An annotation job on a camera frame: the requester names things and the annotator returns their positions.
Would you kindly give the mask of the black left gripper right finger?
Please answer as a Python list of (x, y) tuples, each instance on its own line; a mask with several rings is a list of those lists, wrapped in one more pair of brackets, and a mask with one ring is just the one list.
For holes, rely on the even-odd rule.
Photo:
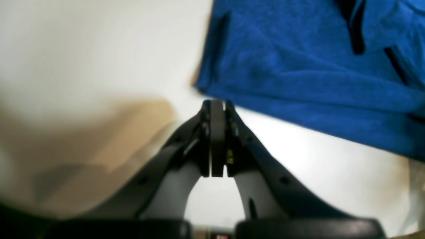
[(238, 187), (246, 219), (236, 239), (384, 239), (375, 219), (331, 206), (279, 163), (225, 102), (226, 166)]

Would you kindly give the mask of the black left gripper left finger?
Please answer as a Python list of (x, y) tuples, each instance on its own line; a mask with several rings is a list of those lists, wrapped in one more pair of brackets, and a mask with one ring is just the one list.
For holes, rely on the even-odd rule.
[(187, 201), (201, 177), (222, 177), (225, 108), (206, 100), (118, 192), (80, 218), (61, 222), (46, 239), (191, 239)]

